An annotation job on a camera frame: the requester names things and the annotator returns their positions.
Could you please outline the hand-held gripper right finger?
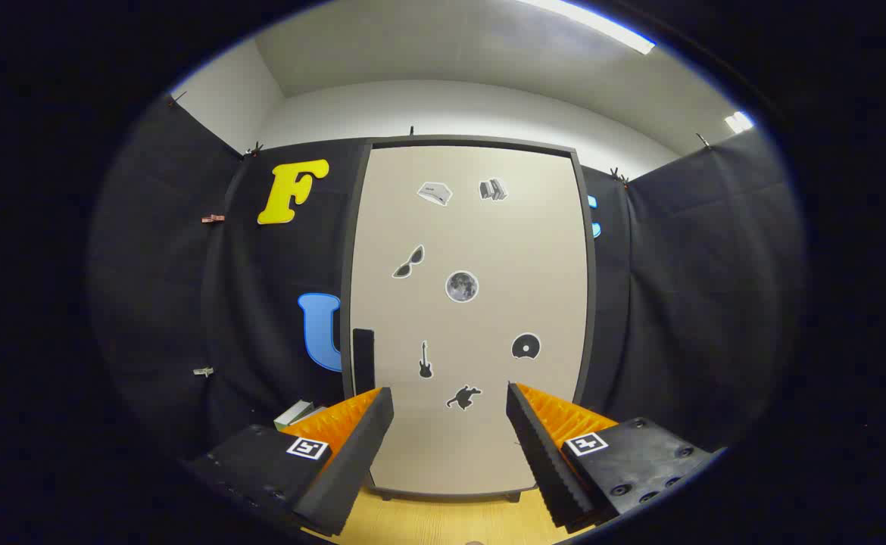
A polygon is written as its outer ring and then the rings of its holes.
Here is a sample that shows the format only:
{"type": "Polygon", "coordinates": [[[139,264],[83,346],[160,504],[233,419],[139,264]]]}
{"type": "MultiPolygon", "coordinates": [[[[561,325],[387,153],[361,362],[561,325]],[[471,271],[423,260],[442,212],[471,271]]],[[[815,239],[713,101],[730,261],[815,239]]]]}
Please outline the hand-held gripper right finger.
{"type": "Polygon", "coordinates": [[[636,514],[716,454],[644,417],[616,422],[522,383],[506,414],[551,521],[569,534],[636,514]]]}

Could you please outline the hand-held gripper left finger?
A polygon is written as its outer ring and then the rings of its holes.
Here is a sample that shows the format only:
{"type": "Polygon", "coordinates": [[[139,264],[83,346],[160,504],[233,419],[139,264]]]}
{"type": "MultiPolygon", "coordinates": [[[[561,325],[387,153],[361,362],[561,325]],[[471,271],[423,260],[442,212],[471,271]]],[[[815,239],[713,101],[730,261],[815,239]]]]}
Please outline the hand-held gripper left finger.
{"type": "Polygon", "coordinates": [[[186,462],[211,492],[280,531],[341,534],[394,418],[374,388],[289,425],[249,425],[186,462]]]}

